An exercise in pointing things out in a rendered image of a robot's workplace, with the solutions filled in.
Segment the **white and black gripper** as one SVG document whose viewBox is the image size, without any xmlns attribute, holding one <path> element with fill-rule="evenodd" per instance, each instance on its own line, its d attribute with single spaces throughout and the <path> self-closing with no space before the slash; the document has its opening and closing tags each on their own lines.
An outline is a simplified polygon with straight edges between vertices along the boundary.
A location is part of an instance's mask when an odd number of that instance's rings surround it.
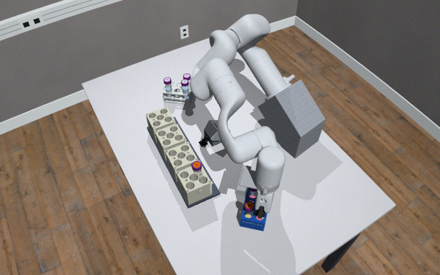
<svg viewBox="0 0 440 275">
<path fill-rule="evenodd" d="M 258 218 L 262 219 L 262 217 L 265 217 L 266 213 L 270 213 L 274 192 L 270 192 L 269 194 L 267 193 L 267 195 L 262 195 L 262 192 L 257 189 L 255 210 L 256 216 L 258 216 Z"/>
</svg>

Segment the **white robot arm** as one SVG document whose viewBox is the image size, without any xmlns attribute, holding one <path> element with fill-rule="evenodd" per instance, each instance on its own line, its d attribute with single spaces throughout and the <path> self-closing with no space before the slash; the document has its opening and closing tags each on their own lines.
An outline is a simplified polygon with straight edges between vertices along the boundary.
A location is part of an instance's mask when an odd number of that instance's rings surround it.
<svg viewBox="0 0 440 275">
<path fill-rule="evenodd" d="M 251 166 L 243 165 L 238 195 L 245 196 L 247 188 L 259 189 L 263 195 L 276 191 L 285 165 L 285 154 L 269 127 L 259 127 L 233 137 L 227 125 L 246 100 L 229 68 L 237 52 L 267 95 L 265 101 L 289 87 L 289 82 L 295 78 L 294 75 L 282 77 L 268 53 L 255 46 L 269 33 L 268 20 L 259 14 L 247 14 L 227 30 L 213 31 L 209 38 L 211 48 L 196 64 L 190 79 L 190 89 L 196 98 L 205 101 L 214 96 L 216 99 L 221 109 L 218 135 L 230 159 L 241 164 L 257 157 L 255 171 Z"/>
</svg>

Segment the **blue tube rack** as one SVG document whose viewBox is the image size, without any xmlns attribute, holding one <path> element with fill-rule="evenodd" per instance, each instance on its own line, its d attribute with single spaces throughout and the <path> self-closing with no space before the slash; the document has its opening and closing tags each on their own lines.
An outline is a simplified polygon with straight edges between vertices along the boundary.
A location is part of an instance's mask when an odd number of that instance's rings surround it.
<svg viewBox="0 0 440 275">
<path fill-rule="evenodd" d="M 249 197 L 248 195 L 249 195 L 249 188 L 247 189 L 247 193 L 246 193 L 246 198 L 245 198 L 244 206 L 245 206 L 245 203 L 246 203 L 247 201 L 253 201 L 254 203 L 255 203 L 255 201 L 256 201 L 256 198 L 251 198 L 251 197 Z M 255 214 L 256 214 L 256 210 L 255 210 L 255 208 L 254 208 L 253 216 L 250 217 L 250 218 L 246 218 L 246 217 L 244 216 L 244 212 L 245 212 L 245 208 L 244 208 L 244 206 L 243 206 L 243 210 L 242 210 L 240 226 L 241 226 L 241 227 L 247 227 L 247 228 L 250 228 L 250 229 L 255 229 L 255 230 L 261 230 L 261 231 L 264 231 L 264 227 L 265 227 L 265 222 L 266 222 L 266 216 L 267 216 L 267 213 L 265 214 L 265 217 L 264 217 L 263 220 L 261 220 L 261 221 L 260 221 L 260 220 L 257 220 L 256 215 L 255 215 Z"/>
</svg>

